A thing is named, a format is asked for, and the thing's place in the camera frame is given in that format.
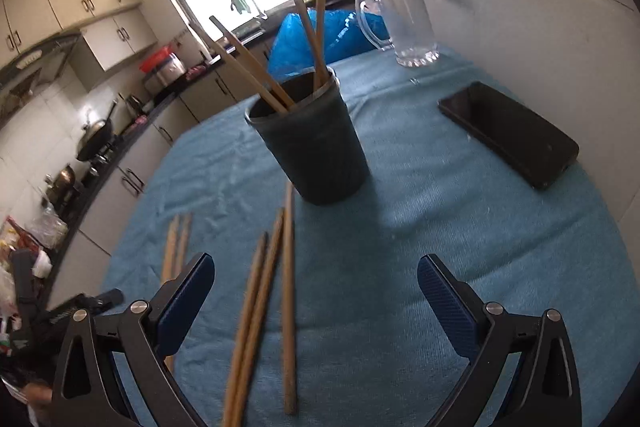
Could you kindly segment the person left hand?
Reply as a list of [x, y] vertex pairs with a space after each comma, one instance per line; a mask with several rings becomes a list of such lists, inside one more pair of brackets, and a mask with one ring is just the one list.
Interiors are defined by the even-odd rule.
[[34, 411], [49, 410], [52, 401], [52, 389], [44, 384], [29, 383], [22, 388], [27, 404]]

